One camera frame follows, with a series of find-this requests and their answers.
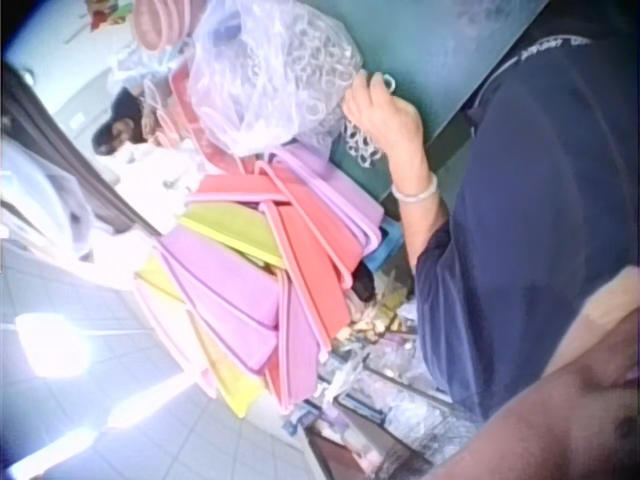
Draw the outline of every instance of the skin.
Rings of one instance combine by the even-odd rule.
[[[614,479],[638,462],[638,311],[506,405],[429,480]]]
[[[385,154],[393,183],[404,195],[426,191],[433,176],[424,149],[422,120],[413,105],[392,96],[376,73],[367,85],[367,72],[361,70],[346,92],[344,113],[363,130]],[[420,254],[434,232],[447,219],[447,210],[438,193],[427,200],[400,202],[409,264],[415,270]]]
[[[367,73],[361,71],[343,108],[387,154],[393,183],[401,193],[416,195],[429,188],[433,180],[420,116],[411,104],[389,94],[381,74],[368,84]],[[400,202],[400,214],[415,269],[447,212],[440,196],[434,195],[418,204]],[[630,290],[637,295],[633,287]],[[638,459],[637,379],[625,384],[630,374],[637,376],[638,310],[628,312],[614,315],[607,325],[599,325],[603,328],[577,322],[581,334],[568,342],[566,351],[559,349],[562,361],[427,478],[618,478],[616,469]]]

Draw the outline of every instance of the bracelet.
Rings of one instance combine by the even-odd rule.
[[[427,200],[434,193],[438,191],[438,177],[435,173],[431,173],[433,180],[431,181],[431,185],[424,192],[419,193],[418,195],[404,195],[400,193],[395,185],[391,185],[391,193],[399,202],[403,203],[420,203]]]

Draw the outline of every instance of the ceiling light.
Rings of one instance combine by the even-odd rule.
[[[16,329],[36,375],[48,378],[73,377],[91,363],[89,346],[80,330],[57,313],[19,315]]]

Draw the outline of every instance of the yellow pouch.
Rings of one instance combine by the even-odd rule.
[[[247,256],[285,268],[269,222],[257,210],[233,202],[199,203],[178,221]]]

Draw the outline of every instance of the plastic bag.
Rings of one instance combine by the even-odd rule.
[[[166,77],[180,61],[185,46],[167,48],[150,53],[137,44],[129,46],[107,59],[111,67],[107,79],[107,90],[113,95],[122,88],[137,90],[145,79]]]
[[[327,151],[362,59],[344,26],[292,0],[213,0],[194,33],[191,101],[237,155],[300,135]]]

